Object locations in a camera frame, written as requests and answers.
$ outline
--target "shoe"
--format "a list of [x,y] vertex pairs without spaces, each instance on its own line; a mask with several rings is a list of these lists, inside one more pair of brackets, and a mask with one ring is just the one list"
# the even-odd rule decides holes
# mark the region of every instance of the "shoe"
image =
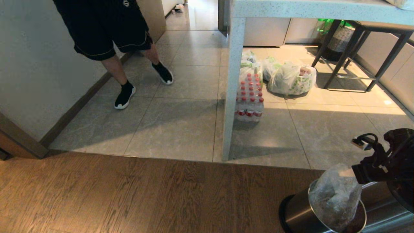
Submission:
[[162,62],[159,62],[158,65],[152,64],[152,67],[158,72],[159,78],[165,85],[173,84],[174,75]]
[[137,89],[129,82],[121,87],[121,93],[115,101],[115,109],[124,109],[128,107],[131,97],[137,92]]

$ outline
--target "black metal stool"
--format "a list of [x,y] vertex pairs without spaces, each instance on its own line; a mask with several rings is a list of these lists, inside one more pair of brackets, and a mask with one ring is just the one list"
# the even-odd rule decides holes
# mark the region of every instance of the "black metal stool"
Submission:
[[[385,73],[387,68],[392,63],[392,61],[395,59],[395,57],[404,47],[405,43],[408,41],[410,36],[413,34],[414,27],[408,26],[408,25],[399,25],[399,24],[384,24],[384,23],[376,23],[376,22],[363,22],[363,21],[350,21],[350,20],[347,20],[346,22],[355,28],[355,32],[352,34],[352,37],[349,40],[345,51],[343,52],[341,58],[339,59],[335,69],[332,71],[331,77],[326,82],[325,87],[324,87],[325,89],[328,89],[329,84],[332,82],[335,76],[338,76],[337,75],[338,71],[341,69],[342,65],[345,63],[345,60],[348,59],[347,63],[344,65],[344,68],[346,68],[351,61],[353,61],[354,56],[356,55],[358,50],[361,48],[362,44],[365,42],[365,40],[368,38],[371,32],[396,33],[400,35],[400,37],[398,38],[398,41],[394,45],[390,54],[385,59],[384,63],[382,64],[378,72],[375,74],[375,76],[373,76],[372,74],[368,74],[372,76],[371,78],[369,78],[370,80],[372,80],[372,82],[365,91],[369,92],[375,86],[375,84],[379,82],[381,76]],[[331,29],[329,30],[327,36],[325,37],[325,40],[323,41],[323,44],[319,48],[319,51],[315,57],[315,60],[312,63],[312,67],[314,67],[316,63],[318,63],[321,55],[326,50],[328,43],[332,39],[340,23],[341,23],[341,20],[339,19],[334,20],[334,22],[332,23]]]

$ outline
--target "wooden floor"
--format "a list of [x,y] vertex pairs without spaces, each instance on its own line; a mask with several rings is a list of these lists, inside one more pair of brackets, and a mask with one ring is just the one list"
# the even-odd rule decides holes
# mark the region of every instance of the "wooden floor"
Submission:
[[53,151],[0,161],[0,232],[283,232],[321,171]]

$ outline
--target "stool leg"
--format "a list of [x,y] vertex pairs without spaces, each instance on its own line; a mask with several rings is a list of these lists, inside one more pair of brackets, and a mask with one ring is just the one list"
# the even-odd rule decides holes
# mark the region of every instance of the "stool leg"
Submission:
[[316,63],[318,63],[320,57],[322,56],[323,52],[325,52],[326,48],[328,47],[328,44],[332,37],[334,36],[335,31],[339,27],[339,24],[341,23],[340,19],[335,19],[331,25],[331,28],[329,29],[328,34],[326,34],[325,39],[323,40],[322,45],[319,47],[318,53],[316,54],[315,59],[313,60],[312,67],[315,67]]
[[332,72],[331,77],[325,84],[325,89],[328,89],[329,84],[331,84],[332,80],[335,78],[338,71],[341,69],[342,65],[344,64],[345,60],[348,58],[349,54],[351,53],[352,48],[358,42],[358,39],[361,37],[363,30],[356,28],[354,34],[352,35],[351,39],[349,40],[345,51],[343,52],[342,56],[339,58],[337,66],[335,66],[334,71]]
[[398,53],[401,51],[401,49],[404,47],[405,43],[408,41],[410,36],[413,33],[408,34],[401,34],[398,38],[398,41],[395,43],[394,47],[392,48],[390,54],[385,59],[384,63],[382,64],[381,68],[378,70],[377,74],[375,75],[375,80],[371,82],[371,84],[366,89],[367,92],[370,92],[372,88],[380,81],[380,78],[385,73],[387,68],[391,65],[392,61],[394,61],[395,57],[398,55]]
[[[349,55],[350,58],[353,59],[355,57],[355,55],[358,53],[358,50],[361,48],[361,46],[364,44],[364,42],[368,38],[369,34],[371,34],[370,31],[365,31],[362,34],[361,39],[358,41],[355,48],[352,50],[351,54]],[[344,69],[346,69],[350,63],[351,63],[351,60],[348,59],[347,63],[345,63],[345,65],[344,65]]]

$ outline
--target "speckled white countertop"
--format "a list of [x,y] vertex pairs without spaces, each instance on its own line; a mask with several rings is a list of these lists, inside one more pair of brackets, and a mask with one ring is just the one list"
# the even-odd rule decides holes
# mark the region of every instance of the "speckled white countertop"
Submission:
[[414,25],[414,11],[385,0],[233,0],[232,17],[329,18]]

